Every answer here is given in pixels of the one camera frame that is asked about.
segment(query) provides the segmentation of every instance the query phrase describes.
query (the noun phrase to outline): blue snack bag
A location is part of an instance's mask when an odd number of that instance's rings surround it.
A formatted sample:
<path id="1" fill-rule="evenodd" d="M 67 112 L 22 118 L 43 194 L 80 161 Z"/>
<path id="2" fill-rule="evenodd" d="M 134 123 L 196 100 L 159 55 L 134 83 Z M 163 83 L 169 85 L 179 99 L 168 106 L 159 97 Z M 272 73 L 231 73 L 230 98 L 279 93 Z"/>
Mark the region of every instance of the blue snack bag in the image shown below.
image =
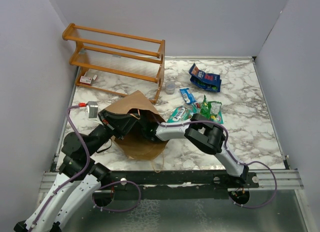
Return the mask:
<path id="1" fill-rule="evenodd" d="M 189 69 L 190 81 L 205 91 L 220 92 L 221 79 L 219 74 L 206 73 L 194 63 Z"/>
<path id="2" fill-rule="evenodd" d="M 182 94 L 182 97 L 183 97 L 184 101 L 185 101 L 188 105 L 196 102 L 196 99 L 195 99 L 194 95 L 193 95 L 192 93 L 190 93 L 189 88 L 181 88 L 181 89 L 180 89 L 180 92 L 181 92 L 181 94 Z"/>

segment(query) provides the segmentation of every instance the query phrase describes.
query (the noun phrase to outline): wall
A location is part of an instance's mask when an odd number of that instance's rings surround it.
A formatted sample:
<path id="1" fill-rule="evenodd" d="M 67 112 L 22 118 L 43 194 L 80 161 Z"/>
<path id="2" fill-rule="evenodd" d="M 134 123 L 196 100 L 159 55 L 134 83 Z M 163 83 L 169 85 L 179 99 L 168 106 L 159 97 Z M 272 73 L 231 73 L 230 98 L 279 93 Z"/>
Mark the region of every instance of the wall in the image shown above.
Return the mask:
<path id="1" fill-rule="evenodd" d="M 49 0 L 0 0 L 0 231 L 35 210 L 50 168 L 75 68 Z"/>
<path id="2" fill-rule="evenodd" d="M 166 40 L 168 56 L 257 56 L 287 0 L 55 0 L 69 23 Z"/>
<path id="3" fill-rule="evenodd" d="M 320 218 L 320 0 L 289 0 L 256 59 L 274 124 Z"/>

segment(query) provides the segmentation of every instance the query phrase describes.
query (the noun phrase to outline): brown paper bag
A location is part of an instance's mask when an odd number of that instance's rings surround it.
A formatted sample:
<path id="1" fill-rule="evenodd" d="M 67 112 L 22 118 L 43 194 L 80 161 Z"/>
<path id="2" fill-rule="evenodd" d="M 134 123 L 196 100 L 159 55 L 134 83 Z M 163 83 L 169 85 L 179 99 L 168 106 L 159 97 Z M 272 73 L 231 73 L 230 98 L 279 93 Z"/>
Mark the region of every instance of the brown paper bag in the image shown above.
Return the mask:
<path id="1" fill-rule="evenodd" d="M 151 120 L 153 118 L 151 113 L 153 113 L 159 122 L 165 122 L 149 99 L 139 90 L 109 105 L 105 109 L 117 114 L 127 114 L 132 109 L 139 109 L 146 113 L 147 117 Z M 123 140 L 115 139 L 114 142 L 129 158 L 153 160 L 163 152 L 168 141 L 152 142 L 144 138 L 139 131 L 132 129 Z"/>

